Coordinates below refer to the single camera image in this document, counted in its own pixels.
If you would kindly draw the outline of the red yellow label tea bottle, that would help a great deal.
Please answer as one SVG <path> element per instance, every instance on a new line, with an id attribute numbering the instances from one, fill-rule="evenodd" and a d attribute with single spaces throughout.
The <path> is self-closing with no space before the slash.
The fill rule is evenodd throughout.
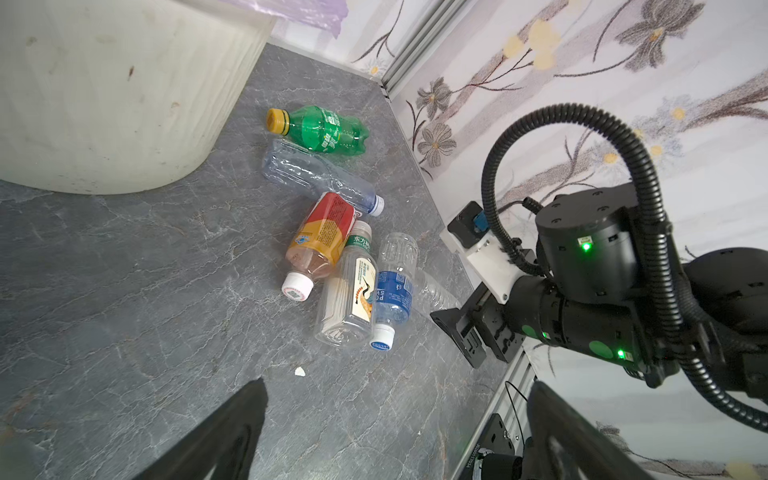
<path id="1" fill-rule="evenodd" d="M 305 301 L 315 284 L 333 272 L 355 220 L 355 208 L 339 194 L 320 197 L 285 254 L 290 271 L 282 292 L 287 298 Z"/>

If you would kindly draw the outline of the clear bottle green white label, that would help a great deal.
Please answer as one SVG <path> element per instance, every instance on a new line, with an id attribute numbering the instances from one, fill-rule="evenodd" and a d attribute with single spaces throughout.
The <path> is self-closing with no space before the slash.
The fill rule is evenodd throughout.
<path id="1" fill-rule="evenodd" d="M 372 229 L 356 220 L 333 273 L 325 279 L 315 338 L 345 348 L 366 343 L 372 330 L 377 268 L 371 254 Z"/>

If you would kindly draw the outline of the pink bin liner bag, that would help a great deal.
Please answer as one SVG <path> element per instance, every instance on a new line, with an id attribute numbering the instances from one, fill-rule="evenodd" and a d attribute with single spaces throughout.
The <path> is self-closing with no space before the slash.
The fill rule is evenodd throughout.
<path id="1" fill-rule="evenodd" d="M 319 28 L 334 37 L 349 14 L 345 0 L 228 0 L 227 4 Z"/>

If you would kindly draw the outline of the cream plastic waste bin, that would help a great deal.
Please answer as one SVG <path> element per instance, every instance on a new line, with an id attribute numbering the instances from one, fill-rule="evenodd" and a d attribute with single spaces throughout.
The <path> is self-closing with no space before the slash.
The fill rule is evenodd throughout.
<path id="1" fill-rule="evenodd" d="M 187 176 L 274 23 L 222 1 L 3 2 L 2 179 L 125 194 Z"/>

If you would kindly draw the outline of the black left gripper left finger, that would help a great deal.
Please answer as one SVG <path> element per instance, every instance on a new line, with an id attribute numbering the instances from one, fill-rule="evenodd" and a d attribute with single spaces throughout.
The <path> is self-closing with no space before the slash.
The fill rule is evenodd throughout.
<path id="1" fill-rule="evenodd" d="M 138 479 L 247 479 L 263 429 L 268 393 L 250 381 L 219 406 Z"/>

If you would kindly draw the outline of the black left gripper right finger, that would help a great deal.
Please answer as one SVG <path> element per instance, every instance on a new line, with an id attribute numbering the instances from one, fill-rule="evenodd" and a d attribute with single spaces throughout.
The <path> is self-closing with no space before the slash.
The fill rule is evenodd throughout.
<path id="1" fill-rule="evenodd" d="M 553 389 L 533 384 L 527 402 L 532 436 L 526 447 L 528 479 L 648 479 Z"/>

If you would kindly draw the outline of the green bottle yellow cap right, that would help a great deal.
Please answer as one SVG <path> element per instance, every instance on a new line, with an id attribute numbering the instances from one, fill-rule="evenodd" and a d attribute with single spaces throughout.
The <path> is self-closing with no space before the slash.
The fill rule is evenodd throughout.
<path id="1" fill-rule="evenodd" d="M 309 151 L 343 156 L 363 155 L 369 137 L 369 130 L 357 117 L 341 116 L 314 105 L 294 112 L 271 108 L 266 114 L 266 127 Z"/>

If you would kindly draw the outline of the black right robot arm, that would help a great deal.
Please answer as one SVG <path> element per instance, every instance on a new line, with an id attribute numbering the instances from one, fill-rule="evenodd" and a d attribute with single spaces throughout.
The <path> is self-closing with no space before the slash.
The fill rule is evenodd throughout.
<path id="1" fill-rule="evenodd" d="M 509 361 L 532 338 L 622 367 L 656 388 L 679 367 L 651 299 L 634 187 L 623 184 L 558 195 L 542 205 L 525 198 L 539 232 L 522 258 L 541 269 L 526 275 L 501 248 L 495 277 L 462 305 L 428 313 L 473 367 L 488 354 Z M 711 317 L 689 322 L 685 343 L 704 358 L 724 389 L 767 397 L 767 254 L 736 247 L 691 256 L 677 267 Z"/>

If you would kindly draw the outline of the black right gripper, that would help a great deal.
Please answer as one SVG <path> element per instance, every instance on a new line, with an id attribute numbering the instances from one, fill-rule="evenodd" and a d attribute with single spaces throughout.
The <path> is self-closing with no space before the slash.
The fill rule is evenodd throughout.
<path id="1" fill-rule="evenodd" d="M 484 345 L 498 360 L 512 363 L 523 337 L 507 324 L 504 305 L 481 283 L 467 306 L 468 313 L 465 308 L 449 308 L 431 312 L 430 318 L 450 337 L 473 369 L 480 368 L 487 358 Z"/>

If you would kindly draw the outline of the clear ribbed bottle white cap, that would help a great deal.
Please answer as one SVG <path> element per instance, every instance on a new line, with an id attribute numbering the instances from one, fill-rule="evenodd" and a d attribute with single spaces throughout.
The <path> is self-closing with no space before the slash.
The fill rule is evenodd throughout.
<path id="1" fill-rule="evenodd" d="M 418 269 L 415 275 L 413 307 L 429 317 L 432 312 L 460 308 L 462 304 L 431 275 Z"/>

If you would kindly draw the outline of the blue label bottle white cap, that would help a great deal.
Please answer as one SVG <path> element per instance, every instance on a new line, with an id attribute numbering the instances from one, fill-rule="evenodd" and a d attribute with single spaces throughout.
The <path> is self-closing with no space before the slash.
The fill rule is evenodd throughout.
<path id="1" fill-rule="evenodd" d="M 389 351 L 397 330 L 410 318 L 419 249 L 405 233 L 392 232 L 380 245 L 370 346 Z"/>

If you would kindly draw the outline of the clear crushed bottle white cap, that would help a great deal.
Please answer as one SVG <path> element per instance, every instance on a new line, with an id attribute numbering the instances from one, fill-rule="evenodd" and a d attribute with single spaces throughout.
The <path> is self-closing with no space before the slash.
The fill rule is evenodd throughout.
<path id="1" fill-rule="evenodd" d="M 370 182 L 282 139 L 274 139 L 268 147 L 262 173 L 267 180 L 314 200 L 326 192 L 338 194 L 358 216 L 378 217 L 385 207 L 385 200 Z"/>

